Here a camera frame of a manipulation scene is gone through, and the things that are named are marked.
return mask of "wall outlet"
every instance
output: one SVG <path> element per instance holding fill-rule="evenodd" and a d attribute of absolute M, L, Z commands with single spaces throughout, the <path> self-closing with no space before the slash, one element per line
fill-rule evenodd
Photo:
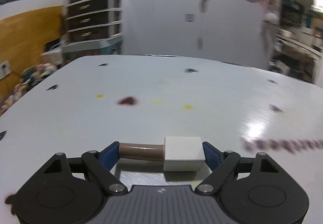
<path fill-rule="evenodd" d="M 10 73 L 11 73 L 11 69 L 8 61 L 5 61 L 2 64 L 0 64 L 0 79 L 5 78 Z"/>

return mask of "pile of toys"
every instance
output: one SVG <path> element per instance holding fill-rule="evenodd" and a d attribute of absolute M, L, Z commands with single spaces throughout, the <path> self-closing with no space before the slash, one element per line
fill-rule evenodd
<path fill-rule="evenodd" d="M 46 77 L 56 72 L 56 70 L 57 67 L 51 63 L 39 64 L 38 66 L 24 70 L 20 82 L 15 86 L 13 92 L 9 94 L 7 100 L 4 101 L 4 104 L 1 107 L 1 113 L 7 111 L 25 93 L 43 81 Z"/>

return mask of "ribbed gray panel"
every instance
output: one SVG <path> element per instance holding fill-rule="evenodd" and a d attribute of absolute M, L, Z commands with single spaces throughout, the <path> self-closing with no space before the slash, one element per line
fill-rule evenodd
<path fill-rule="evenodd" d="M 88 224 L 235 224 L 212 197 L 185 186 L 133 186 L 110 198 Z"/>

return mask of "metal screw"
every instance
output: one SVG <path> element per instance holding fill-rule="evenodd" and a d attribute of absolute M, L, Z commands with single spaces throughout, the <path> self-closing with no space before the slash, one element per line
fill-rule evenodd
<path fill-rule="evenodd" d="M 212 192 L 214 188 L 209 184 L 203 184 L 203 185 L 197 186 L 197 189 L 203 193 L 209 193 L 209 192 Z"/>
<path fill-rule="evenodd" d="M 112 184 L 109 186 L 109 190 L 116 193 L 124 191 L 125 188 L 126 187 L 122 184 Z"/>

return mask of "white table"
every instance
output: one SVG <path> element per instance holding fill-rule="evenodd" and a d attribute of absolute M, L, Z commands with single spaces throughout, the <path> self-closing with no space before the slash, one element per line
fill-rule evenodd
<path fill-rule="evenodd" d="M 186 73 L 187 68 L 198 72 Z M 46 91 L 55 84 L 57 89 Z M 117 104 L 127 96 L 138 104 Z M 199 136 L 221 151 L 255 156 L 258 150 L 246 151 L 244 140 L 323 139 L 323 89 L 205 59 L 87 56 L 58 70 L 15 103 L 0 118 L 2 131 L 7 134 L 0 141 L 0 223 L 17 224 L 5 198 L 56 152 L 75 157 L 101 151 L 116 140 L 162 144 L 164 136 L 175 135 Z M 323 150 L 267 153 L 307 192 L 310 207 L 303 223 L 321 224 Z M 133 168 L 123 162 L 116 174 L 128 187 L 166 183 L 160 165 Z M 175 173 L 166 179 L 195 186 L 206 174 L 203 169 L 197 175 Z"/>

